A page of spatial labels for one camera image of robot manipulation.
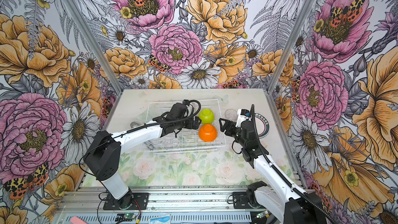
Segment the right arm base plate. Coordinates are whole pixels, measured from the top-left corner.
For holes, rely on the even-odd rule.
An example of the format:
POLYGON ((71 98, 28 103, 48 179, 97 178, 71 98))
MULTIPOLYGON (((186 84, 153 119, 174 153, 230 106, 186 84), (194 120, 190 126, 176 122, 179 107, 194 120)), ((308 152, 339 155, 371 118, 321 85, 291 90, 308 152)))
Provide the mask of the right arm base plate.
POLYGON ((233 192, 232 204, 234 209, 266 209, 257 202, 253 194, 247 192, 233 192))

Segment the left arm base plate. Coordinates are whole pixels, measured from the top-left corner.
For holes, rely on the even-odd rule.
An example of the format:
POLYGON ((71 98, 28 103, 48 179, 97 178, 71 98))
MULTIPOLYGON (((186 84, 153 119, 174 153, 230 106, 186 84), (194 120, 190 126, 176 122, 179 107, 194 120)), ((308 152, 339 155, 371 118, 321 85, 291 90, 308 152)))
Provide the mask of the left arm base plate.
POLYGON ((149 200, 149 193, 132 193, 129 192, 121 199, 115 199, 108 194, 103 206, 103 210, 145 210, 149 200))

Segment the clear glass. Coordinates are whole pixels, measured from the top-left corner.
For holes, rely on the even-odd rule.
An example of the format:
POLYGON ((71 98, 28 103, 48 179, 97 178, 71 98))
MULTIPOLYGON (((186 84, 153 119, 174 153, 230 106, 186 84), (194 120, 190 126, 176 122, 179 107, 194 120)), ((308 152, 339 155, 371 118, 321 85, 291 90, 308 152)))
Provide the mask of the clear glass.
POLYGON ((233 122, 237 121, 237 118, 238 118, 237 110, 228 109, 228 110, 225 111, 224 115, 225 115, 225 118, 227 120, 230 120, 230 121, 233 121, 233 122))

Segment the pink wooden plate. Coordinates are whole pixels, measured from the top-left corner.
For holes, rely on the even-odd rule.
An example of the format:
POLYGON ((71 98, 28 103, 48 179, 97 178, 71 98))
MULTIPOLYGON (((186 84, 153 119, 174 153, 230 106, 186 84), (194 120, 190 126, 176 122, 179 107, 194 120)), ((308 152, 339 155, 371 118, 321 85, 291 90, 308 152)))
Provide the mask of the pink wooden plate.
POLYGON ((261 114, 255 113, 257 133, 260 139, 268 135, 270 127, 268 120, 261 114))

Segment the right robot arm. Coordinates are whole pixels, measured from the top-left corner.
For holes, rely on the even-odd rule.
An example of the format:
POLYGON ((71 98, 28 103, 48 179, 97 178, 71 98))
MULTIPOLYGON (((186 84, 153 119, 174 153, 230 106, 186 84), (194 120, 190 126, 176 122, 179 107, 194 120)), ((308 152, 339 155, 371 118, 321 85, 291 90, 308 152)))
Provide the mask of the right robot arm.
POLYGON ((241 154, 266 182, 248 186, 249 201, 265 207, 282 224, 326 224, 327 213, 315 193, 307 193, 284 173, 261 145, 251 118, 219 119, 220 130, 241 145, 241 154))

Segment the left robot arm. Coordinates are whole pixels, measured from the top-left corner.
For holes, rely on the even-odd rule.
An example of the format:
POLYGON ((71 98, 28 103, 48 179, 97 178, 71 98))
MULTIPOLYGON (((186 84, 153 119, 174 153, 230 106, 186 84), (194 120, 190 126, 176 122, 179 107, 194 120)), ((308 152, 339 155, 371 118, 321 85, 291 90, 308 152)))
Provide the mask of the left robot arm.
POLYGON ((201 108, 197 100, 184 100, 138 127, 113 134, 100 131, 83 155, 84 164, 114 199, 124 200, 131 191, 119 172, 121 155, 142 143, 177 135, 183 129, 197 130, 202 122, 198 117, 201 108))

